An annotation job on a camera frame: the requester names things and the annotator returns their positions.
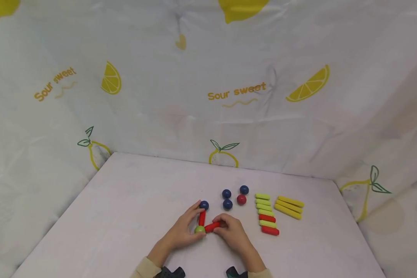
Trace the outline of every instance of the white table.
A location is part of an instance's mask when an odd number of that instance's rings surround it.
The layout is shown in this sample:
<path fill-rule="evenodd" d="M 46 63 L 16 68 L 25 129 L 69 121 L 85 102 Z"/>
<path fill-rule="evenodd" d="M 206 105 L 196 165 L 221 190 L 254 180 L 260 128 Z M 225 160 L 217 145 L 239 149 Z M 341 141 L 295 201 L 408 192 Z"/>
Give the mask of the white table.
<path fill-rule="evenodd" d="M 241 185 L 250 193 L 240 207 Z M 223 212 L 221 192 L 232 191 L 229 211 L 243 223 L 275 278 L 384 278 L 334 182 L 301 176 L 114 153 L 17 270 L 14 278 L 123 278 L 198 199 Z M 274 210 L 280 235 L 263 234 L 255 193 L 303 201 L 303 219 Z M 189 278 L 221 278 L 244 267 L 215 234 L 177 251 L 166 266 Z"/>

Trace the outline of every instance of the left hand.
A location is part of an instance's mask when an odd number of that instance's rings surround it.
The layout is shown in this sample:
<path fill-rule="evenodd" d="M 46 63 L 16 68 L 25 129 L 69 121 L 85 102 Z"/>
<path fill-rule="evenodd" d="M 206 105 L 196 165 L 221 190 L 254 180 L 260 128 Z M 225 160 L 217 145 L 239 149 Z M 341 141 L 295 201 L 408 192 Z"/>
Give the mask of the left hand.
<path fill-rule="evenodd" d="M 190 222 L 200 213 L 204 211 L 203 208 L 199 208 L 201 201 L 197 201 L 188 210 L 182 214 L 171 229 L 162 238 L 164 242 L 171 248 L 171 250 L 183 248 L 190 244 L 201 240 L 205 237 L 205 232 L 197 232 L 192 234 L 188 230 Z"/>

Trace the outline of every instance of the black object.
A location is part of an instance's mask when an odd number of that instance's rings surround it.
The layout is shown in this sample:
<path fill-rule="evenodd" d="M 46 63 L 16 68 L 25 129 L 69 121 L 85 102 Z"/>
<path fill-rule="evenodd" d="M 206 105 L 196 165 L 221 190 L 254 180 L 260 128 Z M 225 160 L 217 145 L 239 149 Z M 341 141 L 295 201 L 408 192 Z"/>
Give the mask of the black object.
<path fill-rule="evenodd" d="M 168 268 L 163 267 L 162 271 L 156 275 L 156 278 L 184 278 L 185 272 L 181 267 L 178 267 L 174 272 L 171 272 Z"/>
<path fill-rule="evenodd" d="M 234 266 L 227 269 L 225 273 L 227 274 L 227 278 L 249 278 L 249 275 L 246 271 L 244 271 L 242 274 L 238 274 Z"/>

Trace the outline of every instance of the ball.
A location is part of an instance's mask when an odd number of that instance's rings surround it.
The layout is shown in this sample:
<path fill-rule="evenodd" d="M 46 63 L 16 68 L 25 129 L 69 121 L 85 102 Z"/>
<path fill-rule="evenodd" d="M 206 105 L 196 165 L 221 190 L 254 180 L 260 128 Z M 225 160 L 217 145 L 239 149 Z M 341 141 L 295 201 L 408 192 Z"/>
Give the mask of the ball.
<path fill-rule="evenodd" d="M 222 206 L 225 210 L 230 210 L 233 207 L 234 203 L 230 201 L 229 199 L 225 199 L 224 202 L 222 202 Z"/>
<path fill-rule="evenodd" d="M 228 189 L 224 189 L 223 191 L 222 191 L 222 197 L 224 198 L 224 199 L 230 199 L 230 197 L 232 196 L 232 193 L 230 192 L 230 190 L 228 190 Z"/>
<path fill-rule="evenodd" d="M 209 208 L 209 202 L 207 202 L 207 201 L 201 201 L 201 203 L 199 204 L 199 208 L 208 210 L 208 208 Z"/>
<path fill-rule="evenodd" d="M 195 228 L 195 234 L 196 234 L 197 232 L 205 232 L 204 227 L 203 227 L 203 226 L 197 226 L 197 227 Z"/>
<path fill-rule="evenodd" d="M 247 195 L 249 194 L 249 188 L 247 187 L 247 185 L 241 185 L 241 187 L 239 188 L 239 192 L 241 192 L 241 194 Z"/>
<path fill-rule="evenodd" d="M 245 196 L 245 195 L 243 195 L 243 194 L 238 195 L 238 197 L 237 197 L 237 202 L 238 202 L 238 205 L 243 205 L 243 204 L 245 204 L 245 203 L 247 202 L 247 198 L 246 198 L 246 196 Z"/>

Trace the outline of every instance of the sleeve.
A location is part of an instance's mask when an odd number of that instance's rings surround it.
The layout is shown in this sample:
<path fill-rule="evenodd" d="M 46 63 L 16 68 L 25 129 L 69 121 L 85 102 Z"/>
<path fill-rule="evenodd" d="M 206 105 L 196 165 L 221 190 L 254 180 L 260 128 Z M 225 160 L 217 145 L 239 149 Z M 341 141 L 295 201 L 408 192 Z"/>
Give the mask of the sleeve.
<path fill-rule="evenodd" d="M 249 278 L 273 278 L 272 273 L 270 270 L 264 269 L 259 273 L 248 272 Z"/>
<path fill-rule="evenodd" d="M 130 278 L 154 278 L 161 272 L 161 269 L 144 257 L 138 264 Z"/>

